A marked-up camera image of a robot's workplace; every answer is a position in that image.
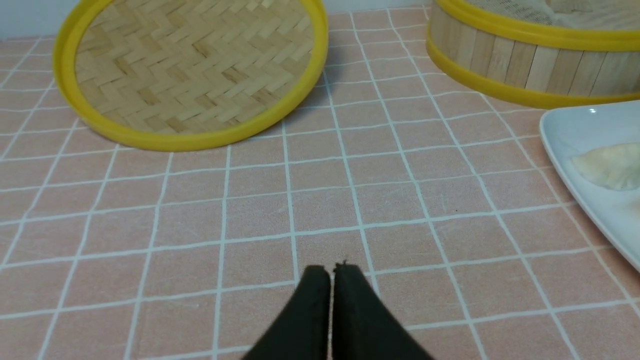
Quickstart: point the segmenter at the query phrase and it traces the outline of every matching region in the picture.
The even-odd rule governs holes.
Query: yellow rim
[[[640,51],[640,30],[598,31],[532,24],[477,8],[466,0],[435,0],[455,19],[487,33],[530,44],[580,51]]]
[[[438,50],[435,45],[433,45],[433,42],[431,41],[431,33],[429,31],[427,32],[427,53],[429,53],[433,63],[453,80],[496,99],[513,102],[522,106],[540,109],[555,109],[567,106],[607,104],[610,102],[640,99],[640,93],[603,97],[568,96],[547,94],[544,92],[505,85],[498,81],[484,78],[450,60],[445,54]]]
[[[197,135],[144,133],[117,124],[98,113],[84,98],[76,81],[76,51],[84,32],[113,0],[82,0],[62,25],[53,51],[53,72],[58,88],[71,107],[98,134],[131,147],[153,151],[197,151],[244,140],[269,128],[287,116],[311,92],[326,61],[329,31],[326,11],[320,0],[300,0],[314,27],[311,60],[300,81],[275,106],[234,127]]]

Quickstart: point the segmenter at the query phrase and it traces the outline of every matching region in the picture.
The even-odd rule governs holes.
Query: steamed dumpling
[[[572,161],[576,171],[597,186],[616,191],[640,188],[640,143],[601,147]]]

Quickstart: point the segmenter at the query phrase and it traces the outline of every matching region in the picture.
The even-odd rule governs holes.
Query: white plate
[[[615,192],[591,184],[571,158],[619,143],[640,142],[640,101],[559,108],[540,120],[551,162],[577,202],[620,253],[640,271],[640,189]]]

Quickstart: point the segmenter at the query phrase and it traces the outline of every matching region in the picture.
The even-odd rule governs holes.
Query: bamboo steamer lid
[[[309,6],[316,2],[110,1],[84,30],[74,58],[83,100],[112,123],[110,132],[97,131],[119,141],[109,135],[119,129],[128,134],[123,139],[135,134],[133,143],[120,141],[127,145],[183,151],[273,125],[321,74],[327,33],[318,33],[326,24],[317,22],[326,14],[321,4]]]

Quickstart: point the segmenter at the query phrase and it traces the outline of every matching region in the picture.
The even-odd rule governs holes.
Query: white wall
[[[430,0],[323,0],[328,13],[398,7]],[[52,35],[78,0],[0,0],[0,38]]]

